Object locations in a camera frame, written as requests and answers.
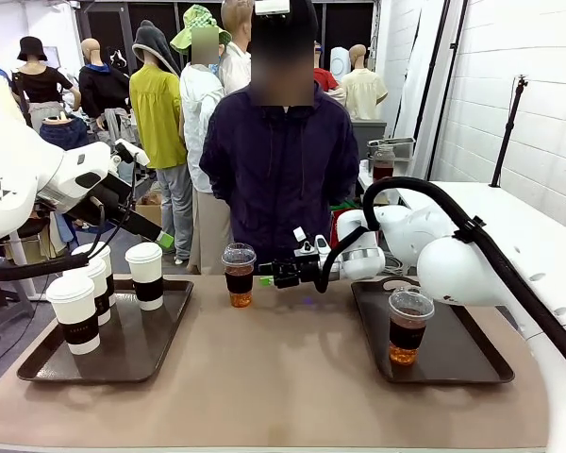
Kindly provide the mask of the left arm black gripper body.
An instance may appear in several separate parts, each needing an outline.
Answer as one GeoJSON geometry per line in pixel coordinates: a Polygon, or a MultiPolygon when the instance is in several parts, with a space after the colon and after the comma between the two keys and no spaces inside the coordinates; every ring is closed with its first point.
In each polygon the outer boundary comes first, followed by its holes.
{"type": "MultiPolygon", "coordinates": [[[[67,214],[76,220],[98,227],[101,219],[100,209],[92,203],[93,196],[104,206],[105,221],[117,226],[125,216],[131,190],[129,184],[113,174],[108,174],[67,214]]],[[[134,211],[133,207],[124,219],[122,228],[153,242],[157,242],[163,236],[161,226],[134,211]]]]}

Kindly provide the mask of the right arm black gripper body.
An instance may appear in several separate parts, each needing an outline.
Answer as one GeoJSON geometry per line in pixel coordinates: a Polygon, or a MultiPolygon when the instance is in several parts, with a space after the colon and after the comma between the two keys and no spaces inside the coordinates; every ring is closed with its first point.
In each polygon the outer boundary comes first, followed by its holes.
{"type": "Polygon", "coordinates": [[[280,263],[280,287],[290,288],[300,283],[320,280],[321,268],[318,256],[301,256],[280,263]]]}

